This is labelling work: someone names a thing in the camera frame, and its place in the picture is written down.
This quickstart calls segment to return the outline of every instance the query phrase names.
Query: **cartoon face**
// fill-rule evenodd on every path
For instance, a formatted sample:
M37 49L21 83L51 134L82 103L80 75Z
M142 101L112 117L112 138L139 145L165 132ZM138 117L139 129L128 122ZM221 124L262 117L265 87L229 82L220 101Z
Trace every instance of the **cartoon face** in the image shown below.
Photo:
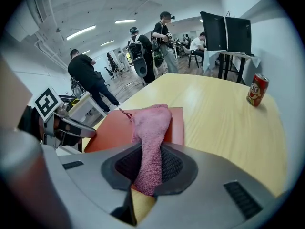
M257 97L261 96L261 90L259 89L256 83L252 83L250 86L249 96L252 99L256 99Z

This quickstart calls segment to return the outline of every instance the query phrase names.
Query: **pink towel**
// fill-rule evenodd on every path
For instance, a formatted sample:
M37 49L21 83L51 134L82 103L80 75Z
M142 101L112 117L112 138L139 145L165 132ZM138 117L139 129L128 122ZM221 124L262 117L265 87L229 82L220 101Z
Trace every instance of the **pink towel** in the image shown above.
M170 124L172 113L166 104L156 104L138 111L134 117L124 112L132 121L132 143L142 142L142 161L134 184L145 195L152 196L162 183L160 145Z

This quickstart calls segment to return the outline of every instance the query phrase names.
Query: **yellow table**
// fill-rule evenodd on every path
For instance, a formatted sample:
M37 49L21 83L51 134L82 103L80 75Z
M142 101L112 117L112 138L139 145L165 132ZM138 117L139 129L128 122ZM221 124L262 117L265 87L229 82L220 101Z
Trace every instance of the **yellow table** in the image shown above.
M283 192L286 176L280 114L268 94L257 108L251 106L246 101L248 91L248 86L217 78L165 74L120 108L140 109L160 103L182 107L185 146L227 158L278 196ZM137 191L132 196L140 222L154 199Z

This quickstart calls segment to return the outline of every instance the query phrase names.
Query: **red soda can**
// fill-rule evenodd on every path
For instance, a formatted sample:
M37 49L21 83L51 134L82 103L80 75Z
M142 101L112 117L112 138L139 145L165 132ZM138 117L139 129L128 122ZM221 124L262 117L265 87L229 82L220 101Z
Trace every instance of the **red soda can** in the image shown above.
M268 85L269 79L260 73L256 73L247 95L248 102L257 107L263 99Z

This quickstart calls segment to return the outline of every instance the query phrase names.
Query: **wooden floor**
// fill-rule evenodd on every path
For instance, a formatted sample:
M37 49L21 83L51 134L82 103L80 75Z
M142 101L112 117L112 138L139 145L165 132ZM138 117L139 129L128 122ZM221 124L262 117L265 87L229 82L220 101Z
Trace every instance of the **wooden floor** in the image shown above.
M189 58L187 56L178 59L178 70L180 74L204 75L215 78L218 77L219 66L216 66L212 70L208 69L206 72L203 72L203 69L200 67L201 65L200 62L199 62L199 68L196 65L196 61L193 59L191 61L190 68L188 68L188 62L189 62ZM161 75L165 74L165 70L166 70L165 67L166 67L166 63L163 63L160 66L160 68L158 69L159 75L156 75L156 79ZM122 76L113 80L108 80L106 82L106 84L110 85L108 86L109 91L121 103L125 102L127 99L129 99L131 96L136 94L144 87L142 85L141 78L136 74L134 68L131 67L131 69L132 72L129 73L125 72L122 74ZM227 80L236 82L237 73L228 72ZM108 106L110 106L110 109L116 108L116 106L113 106L107 98L103 97L102 99Z

